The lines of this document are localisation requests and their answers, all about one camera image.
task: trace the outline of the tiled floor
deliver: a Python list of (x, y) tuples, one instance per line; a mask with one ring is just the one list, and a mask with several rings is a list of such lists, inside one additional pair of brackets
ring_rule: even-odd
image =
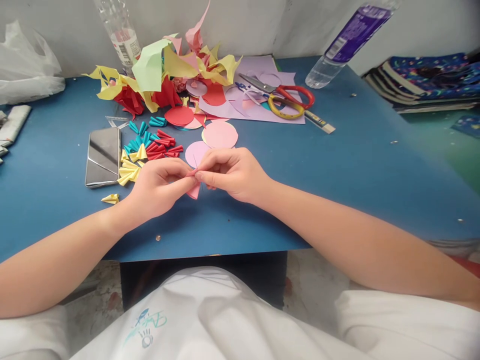
[[(96, 290), (66, 305), (72, 355), (123, 313), (117, 262), (100, 262), (88, 280), (100, 281)], [(289, 251), (284, 311), (336, 336), (334, 301), (348, 285), (348, 278), (313, 249)]]

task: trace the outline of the blue table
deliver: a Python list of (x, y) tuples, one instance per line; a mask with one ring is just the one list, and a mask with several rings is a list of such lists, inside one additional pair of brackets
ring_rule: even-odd
[[(283, 71), (297, 72), (296, 83), (303, 84), (316, 60), (278, 62)], [(132, 184), (84, 185), (89, 133), (109, 126), (105, 115), (118, 114), (114, 101), (96, 97), (98, 90), (96, 80), (69, 79), (63, 93), (31, 104), (33, 110), (0, 166), (0, 261), (110, 206), (100, 202), (106, 195), (119, 193), (122, 199), (131, 190)], [(312, 111), (336, 127), (333, 134), (309, 122), (231, 120), (239, 134), (237, 146), (249, 148), (274, 179), (377, 216), (422, 239), (480, 238), (480, 198), (442, 160), (417, 150), (410, 125), (351, 69), (314, 94)], [(150, 115), (146, 111), (140, 119)], [(201, 129), (166, 131), (185, 148), (201, 139)], [(123, 143), (133, 135), (123, 129)], [(203, 187), (197, 201), (184, 196), (164, 216), (128, 233), (106, 259), (130, 262), (307, 247), (269, 214)]]

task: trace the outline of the white wall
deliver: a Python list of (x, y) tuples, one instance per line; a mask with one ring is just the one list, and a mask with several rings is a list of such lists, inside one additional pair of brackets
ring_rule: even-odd
[[(202, 27), (220, 55), (295, 57), (325, 49), (363, 0), (211, 0)], [(126, 0), (141, 45), (185, 34), (207, 0)], [(469, 52), (480, 44), (478, 0), (404, 0), (398, 12), (350, 62), (361, 74), (391, 55)], [(2, 0), (0, 34), (19, 19), (37, 30), (66, 77), (95, 65), (120, 67), (92, 0)]]

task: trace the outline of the bottle label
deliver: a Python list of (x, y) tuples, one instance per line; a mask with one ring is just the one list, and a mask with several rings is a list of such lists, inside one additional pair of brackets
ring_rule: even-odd
[(116, 31), (110, 39), (123, 66), (131, 67), (140, 58), (142, 49), (137, 34), (132, 29)]
[(347, 63), (392, 14), (381, 7), (359, 7), (326, 50), (325, 57), (337, 63)]

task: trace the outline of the plastic bottle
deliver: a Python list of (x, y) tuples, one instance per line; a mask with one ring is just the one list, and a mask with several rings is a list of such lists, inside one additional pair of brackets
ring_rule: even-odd
[(94, 0), (101, 21), (110, 37), (124, 71), (133, 77), (132, 66), (140, 57), (137, 34), (129, 20), (129, 10), (123, 0)]
[(401, 0), (372, 0), (361, 5), (308, 73), (305, 83), (325, 87), (351, 58), (390, 19)]

